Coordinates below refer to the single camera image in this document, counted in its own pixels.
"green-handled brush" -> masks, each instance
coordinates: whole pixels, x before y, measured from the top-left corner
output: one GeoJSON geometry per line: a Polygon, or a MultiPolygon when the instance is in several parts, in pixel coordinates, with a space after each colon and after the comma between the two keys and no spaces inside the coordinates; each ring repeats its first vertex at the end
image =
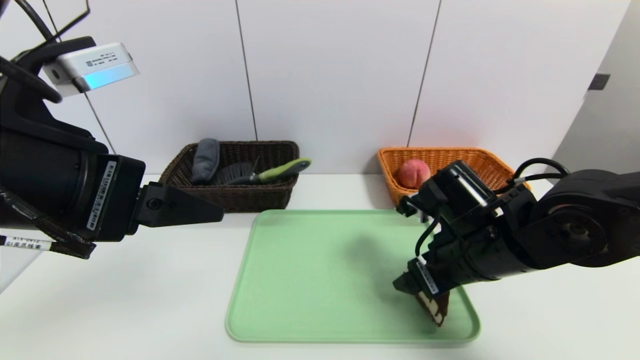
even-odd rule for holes
{"type": "Polygon", "coordinates": [[[310,158],[299,158],[271,168],[259,174],[253,173],[253,164],[237,163],[220,170],[214,179],[215,185],[251,185],[265,184],[283,177],[293,176],[311,165],[310,158]]]}

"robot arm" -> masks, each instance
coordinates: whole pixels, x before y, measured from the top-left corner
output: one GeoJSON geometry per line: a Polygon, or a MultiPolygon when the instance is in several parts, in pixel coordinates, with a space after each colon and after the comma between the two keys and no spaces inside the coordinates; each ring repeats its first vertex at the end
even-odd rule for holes
{"type": "Polygon", "coordinates": [[[406,216],[416,209],[435,216],[442,230],[394,287],[430,299],[472,282],[566,263],[607,266],[640,255],[640,172],[567,174],[536,201],[515,182],[497,195],[458,160],[398,206],[406,216]]]}
{"type": "MultiPolygon", "coordinates": [[[[2,15],[7,2],[0,1],[2,15]]],[[[56,42],[88,14],[87,3],[57,34],[43,34],[45,42],[12,61],[0,57],[0,227],[39,229],[56,240],[50,250],[88,259],[95,241],[120,241],[139,225],[220,221],[223,208],[167,184],[141,189],[144,162],[109,154],[87,130],[49,113],[44,99],[62,96],[38,77],[43,67],[66,94],[137,74],[121,44],[56,42]]]]}

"brown wicker basket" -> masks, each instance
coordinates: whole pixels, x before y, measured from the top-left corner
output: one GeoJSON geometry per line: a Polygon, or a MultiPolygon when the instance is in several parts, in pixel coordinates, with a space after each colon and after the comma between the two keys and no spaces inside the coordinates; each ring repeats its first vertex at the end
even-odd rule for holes
{"type": "MultiPolygon", "coordinates": [[[[196,195],[225,208],[227,213],[258,213],[267,209],[284,209],[289,203],[298,176],[263,185],[194,186],[191,168],[197,143],[185,146],[171,161],[160,182],[196,195]]],[[[220,142],[218,170],[244,161],[256,164],[256,173],[299,158],[298,145],[290,141],[220,142]]]]}
{"type": "Polygon", "coordinates": [[[493,190],[507,185],[506,181],[513,177],[513,170],[500,158],[475,147],[386,147],[378,151],[378,161],[395,205],[403,196],[416,192],[416,189],[405,188],[396,181],[402,164],[411,159],[424,161],[432,173],[461,159],[493,190]]]}

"orange wicker basket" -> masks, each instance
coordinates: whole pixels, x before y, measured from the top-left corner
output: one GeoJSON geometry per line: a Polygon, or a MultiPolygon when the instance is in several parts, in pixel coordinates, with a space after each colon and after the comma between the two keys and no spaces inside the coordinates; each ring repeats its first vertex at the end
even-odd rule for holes
{"type": "Polygon", "coordinates": [[[378,161],[395,205],[403,196],[416,192],[416,189],[405,188],[396,181],[402,164],[411,159],[427,163],[432,174],[452,161],[461,159],[493,190],[503,187],[513,177],[513,170],[500,158],[476,147],[385,147],[378,151],[378,161]]]}

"oven mitt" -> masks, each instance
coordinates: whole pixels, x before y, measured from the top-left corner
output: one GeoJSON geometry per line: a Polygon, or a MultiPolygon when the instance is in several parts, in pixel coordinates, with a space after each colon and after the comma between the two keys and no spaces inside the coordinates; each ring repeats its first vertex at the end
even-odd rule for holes
{"type": "Polygon", "coordinates": [[[193,157],[191,183],[194,185],[208,185],[220,163],[220,143],[216,139],[202,139],[193,157]]]}

